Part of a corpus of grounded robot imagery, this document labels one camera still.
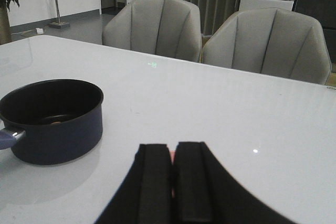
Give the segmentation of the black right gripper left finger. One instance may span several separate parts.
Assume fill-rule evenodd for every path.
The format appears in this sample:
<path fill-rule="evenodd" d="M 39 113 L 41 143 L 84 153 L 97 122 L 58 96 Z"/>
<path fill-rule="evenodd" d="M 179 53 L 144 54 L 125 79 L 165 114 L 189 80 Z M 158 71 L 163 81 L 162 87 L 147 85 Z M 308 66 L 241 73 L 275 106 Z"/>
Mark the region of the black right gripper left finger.
<path fill-rule="evenodd" d="M 171 223 L 171 168 L 165 144 L 141 144 L 96 223 Z"/>

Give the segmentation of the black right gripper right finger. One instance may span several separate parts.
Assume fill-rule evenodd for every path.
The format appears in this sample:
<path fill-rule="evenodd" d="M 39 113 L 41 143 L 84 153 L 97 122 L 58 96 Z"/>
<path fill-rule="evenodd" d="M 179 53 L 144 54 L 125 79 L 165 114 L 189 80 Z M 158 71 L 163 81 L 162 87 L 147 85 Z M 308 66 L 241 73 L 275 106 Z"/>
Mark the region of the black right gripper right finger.
<path fill-rule="evenodd" d="M 204 142 L 180 142 L 173 162 L 177 223 L 291 223 L 246 190 Z"/>

